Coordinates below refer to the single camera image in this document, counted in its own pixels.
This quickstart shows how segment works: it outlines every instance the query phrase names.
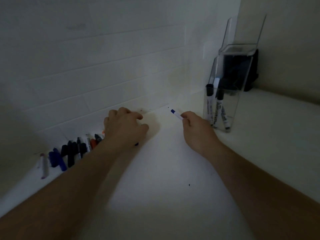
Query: white wall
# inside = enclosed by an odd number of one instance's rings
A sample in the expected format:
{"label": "white wall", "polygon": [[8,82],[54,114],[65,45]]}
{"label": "white wall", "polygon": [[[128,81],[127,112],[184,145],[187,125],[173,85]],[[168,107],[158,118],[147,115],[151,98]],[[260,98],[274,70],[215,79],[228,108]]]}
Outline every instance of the white wall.
{"label": "white wall", "polygon": [[26,155],[100,132],[110,109],[144,113],[203,89],[227,19],[239,5],[0,0],[5,175],[24,167],[21,158],[29,167]]}
{"label": "white wall", "polygon": [[255,86],[320,104],[320,0],[241,0],[239,15],[267,13]]}

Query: person's right hand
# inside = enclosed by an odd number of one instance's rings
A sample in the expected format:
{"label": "person's right hand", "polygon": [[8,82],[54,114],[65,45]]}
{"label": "person's right hand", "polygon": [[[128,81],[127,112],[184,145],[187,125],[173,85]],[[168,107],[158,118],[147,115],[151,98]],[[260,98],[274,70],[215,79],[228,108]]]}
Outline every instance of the person's right hand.
{"label": "person's right hand", "polygon": [[191,149],[208,157],[214,148],[221,146],[222,143],[207,120],[191,111],[184,112],[181,116],[184,118],[184,139]]}

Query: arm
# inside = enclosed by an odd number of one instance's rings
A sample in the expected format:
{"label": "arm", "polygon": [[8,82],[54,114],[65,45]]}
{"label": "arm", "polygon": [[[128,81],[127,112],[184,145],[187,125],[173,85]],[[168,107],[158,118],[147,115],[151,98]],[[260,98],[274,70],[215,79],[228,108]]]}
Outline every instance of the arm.
{"label": "arm", "polygon": [[223,145],[195,113],[181,116],[186,143],[214,166],[257,239],[319,239],[320,204]]}
{"label": "arm", "polygon": [[142,140],[149,127],[126,108],[104,120],[105,139],[75,166],[0,219],[0,239],[69,239],[119,153]]}

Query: blue marker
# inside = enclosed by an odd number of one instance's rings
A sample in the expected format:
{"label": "blue marker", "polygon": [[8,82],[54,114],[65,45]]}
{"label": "blue marker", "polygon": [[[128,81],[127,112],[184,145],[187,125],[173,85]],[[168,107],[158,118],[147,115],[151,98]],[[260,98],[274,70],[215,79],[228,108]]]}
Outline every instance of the blue marker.
{"label": "blue marker", "polygon": [[177,118],[179,118],[179,119],[183,120],[183,118],[181,117],[181,115],[180,115],[180,114],[178,114],[176,111],[174,111],[174,110],[173,110],[173,109],[171,109],[171,108],[169,108],[169,109],[170,109],[171,113],[173,113]]}

